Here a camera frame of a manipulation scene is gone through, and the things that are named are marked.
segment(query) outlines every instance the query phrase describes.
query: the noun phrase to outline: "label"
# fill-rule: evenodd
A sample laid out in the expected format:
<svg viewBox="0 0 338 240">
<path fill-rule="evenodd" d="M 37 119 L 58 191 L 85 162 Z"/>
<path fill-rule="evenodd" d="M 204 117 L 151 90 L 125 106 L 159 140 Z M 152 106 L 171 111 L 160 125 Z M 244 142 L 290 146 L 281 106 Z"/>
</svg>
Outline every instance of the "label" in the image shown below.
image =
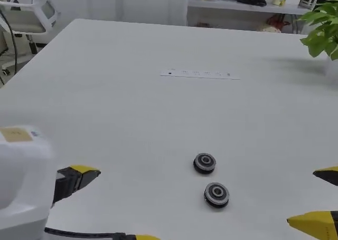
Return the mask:
<svg viewBox="0 0 338 240">
<path fill-rule="evenodd" d="M 233 76 L 229 72 L 221 71 L 203 71 L 203 70 L 179 70 L 179 69 L 169 69 L 163 70 L 161 76 L 177 76 L 183 78 L 211 78 L 211 79 L 239 79 L 236 76 Z"/>
<path fill-rule="evenodd" d="M 29 133 L 22 128 L 0 128 L 7 142 L 33 141 Z"/>
</svg>

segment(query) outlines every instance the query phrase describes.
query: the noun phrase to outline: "black bearing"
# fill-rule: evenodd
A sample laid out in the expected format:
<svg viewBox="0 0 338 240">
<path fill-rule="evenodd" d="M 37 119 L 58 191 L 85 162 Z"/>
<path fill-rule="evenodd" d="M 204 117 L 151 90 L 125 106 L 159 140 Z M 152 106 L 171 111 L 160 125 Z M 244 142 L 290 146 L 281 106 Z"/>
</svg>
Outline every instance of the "black bearing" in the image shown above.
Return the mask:
<svg viewBox="0 0 338 240">
<path fill-rule="evenodd" d="M 210 183 L 205 188 L 204 198 L 209 205 L 222 208 L 229 202 L 229 191 L 220 183 Z"/>
<path fill-rule="evenodd" d="M 194 168 L 202 174 L 210 174 L 215 170 L 216 160 L 207 153 L 200 153 L 194 160 Z"/>
</svg>

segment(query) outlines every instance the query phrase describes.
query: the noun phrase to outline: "white power strip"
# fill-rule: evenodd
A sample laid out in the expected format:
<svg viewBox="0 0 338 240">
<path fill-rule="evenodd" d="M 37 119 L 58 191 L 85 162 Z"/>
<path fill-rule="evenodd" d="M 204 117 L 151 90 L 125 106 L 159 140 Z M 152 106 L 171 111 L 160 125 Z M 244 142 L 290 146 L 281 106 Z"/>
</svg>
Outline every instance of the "white power strip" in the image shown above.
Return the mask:
<svg viewBox="0 0 338 240">
<path fill-rule="evenodd" d="M 177 70 L 168 69 L 161 72 L 161 76 L 178 76 L 183 78 L 212 78 L 212 79 L 232 79 L 237 80 L 229 72 L 220 71 L 197 71 L 197 70 Z"/>
</svg>

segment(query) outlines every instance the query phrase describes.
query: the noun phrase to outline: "white shelf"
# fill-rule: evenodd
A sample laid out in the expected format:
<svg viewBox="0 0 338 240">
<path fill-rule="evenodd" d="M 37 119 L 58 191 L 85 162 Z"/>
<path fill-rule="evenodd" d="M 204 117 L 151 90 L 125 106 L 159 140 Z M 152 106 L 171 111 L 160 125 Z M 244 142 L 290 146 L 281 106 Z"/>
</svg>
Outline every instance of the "white shelf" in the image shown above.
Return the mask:
<svg viewBox="0 0 338 240">
<path fill-rule="evenodd" d="M 189 7 L 233 9 L 237 11 L 267 12 L 303 15 L 310 10 L 298 5 L 277 6 L 267 4 L 264 7 L 238 3 L 236 0 L 189 0 Z"/>
</svg>

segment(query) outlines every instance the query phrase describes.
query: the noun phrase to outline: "office chair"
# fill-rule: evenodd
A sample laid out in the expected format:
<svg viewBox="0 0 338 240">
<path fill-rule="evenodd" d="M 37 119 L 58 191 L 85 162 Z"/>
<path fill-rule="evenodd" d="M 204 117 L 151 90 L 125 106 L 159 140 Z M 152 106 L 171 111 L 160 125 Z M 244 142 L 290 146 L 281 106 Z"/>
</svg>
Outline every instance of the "office chair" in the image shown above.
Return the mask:
<svg viewBox="0 0 338 240">
<path fill-rule="evenodd" d="M 186 26 L 188 0 L 116 0 L 116 20 Z"/>
<path fill-rule="evenodd" d="M 27 37 L 31 54 L 19 56 L 17 63 L 28 62 L 37 54 L 32 36 L 49 33 L 57 20 L 58 13 L 54 5 L 51 0 L 11 0 L 10 2 L 0 2 L 0 7 L 13 33 L 16 36 L 25 35 Z M 10 33 L 9 27 L 1 16 L 0 25 Z M 4 63 L 1 67 L 4 75 L 9 75 L 8 68 L 14 65 L 15 61 Z"/>
</svg>

